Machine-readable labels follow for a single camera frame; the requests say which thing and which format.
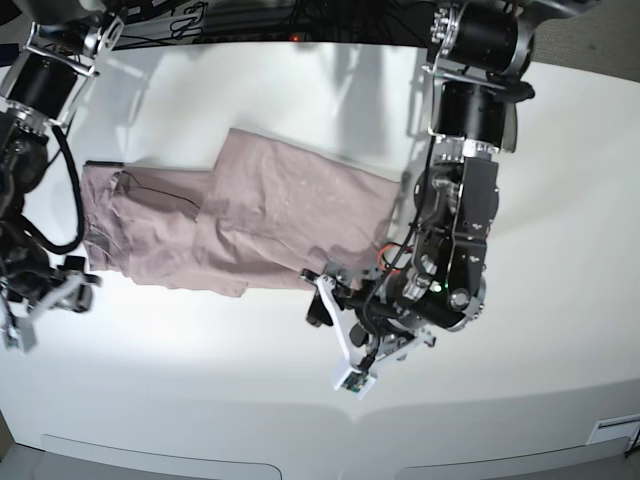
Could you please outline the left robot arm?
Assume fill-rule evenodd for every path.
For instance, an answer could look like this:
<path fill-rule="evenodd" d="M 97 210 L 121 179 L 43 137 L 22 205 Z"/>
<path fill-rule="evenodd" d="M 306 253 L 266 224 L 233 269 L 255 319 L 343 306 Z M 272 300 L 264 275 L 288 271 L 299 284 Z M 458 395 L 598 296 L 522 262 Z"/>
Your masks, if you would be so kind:
<path fill-rule="evenodd" d="M 340 346 L 333 386 L 357 396 L 384 367 L 433 347 L 437 330 L 462 330 L 482 313 L 499 205 L 495 156 L 514 150 L 516 107 L 534 95 L 522 79 L 533 33 L 517 2 L 444 3 L 430 34 L 429 142 L 405 239 L 368 268 L 330 262 L 301 274 L 315 289 L 308 322 L 331 327 Z"/>

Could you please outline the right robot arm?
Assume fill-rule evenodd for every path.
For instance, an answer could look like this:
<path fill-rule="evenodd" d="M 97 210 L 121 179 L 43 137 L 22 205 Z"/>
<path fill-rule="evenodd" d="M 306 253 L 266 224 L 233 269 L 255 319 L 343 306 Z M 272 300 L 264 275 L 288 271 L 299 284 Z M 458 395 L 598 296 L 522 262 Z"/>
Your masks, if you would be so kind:
<path fill-rule="evenodd" d="M 80 179 L 64 132 L 99 76 L 127 18 L 123 1 L 19 1 L 29 36 L 1 82 L 1 327 L 9 349 L 37 343 L 35 323 L 53 309 L 84 313 L 101 280 L 74 255 L 85 236 Z M 56 140 L 74 198 L 77 227 L 66 244 L 49 240 L 23 213 L 43 180 Z"/>

